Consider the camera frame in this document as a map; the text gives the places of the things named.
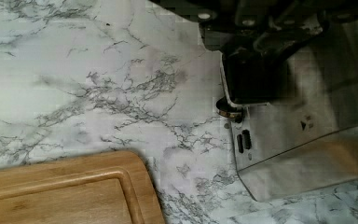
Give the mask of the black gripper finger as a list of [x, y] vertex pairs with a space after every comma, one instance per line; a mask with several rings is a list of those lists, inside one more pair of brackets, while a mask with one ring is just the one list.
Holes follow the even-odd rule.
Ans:
[[271, 103], [293, 94], [286, 49], [261, 53], [253, 49], [250, 41], [232, 38], [221, 52], [223, 83], [229, 105]]

